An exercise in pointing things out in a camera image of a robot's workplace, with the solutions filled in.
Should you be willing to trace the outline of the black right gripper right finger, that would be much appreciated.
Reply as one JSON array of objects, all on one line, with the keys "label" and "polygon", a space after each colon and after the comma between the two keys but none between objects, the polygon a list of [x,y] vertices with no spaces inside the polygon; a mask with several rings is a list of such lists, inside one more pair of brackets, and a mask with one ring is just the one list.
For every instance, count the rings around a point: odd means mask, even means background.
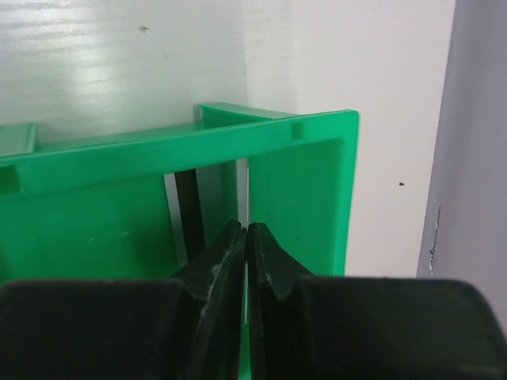
[{"label": "black right gripper right finger", "polygon": [[503,379],[484,296],[448,279],[317,276],[269,228],[246,237],[254,379]]}]

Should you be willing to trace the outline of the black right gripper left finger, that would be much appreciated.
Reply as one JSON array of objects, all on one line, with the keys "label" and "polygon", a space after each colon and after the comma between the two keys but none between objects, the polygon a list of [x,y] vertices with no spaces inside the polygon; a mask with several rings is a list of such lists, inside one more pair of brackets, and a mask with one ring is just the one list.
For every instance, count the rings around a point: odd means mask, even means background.
[{"label": "black right gripper left finger", "polygon": [[1,288],[4,379],[236,379],[245,231],[229,222],[168,279]]}]

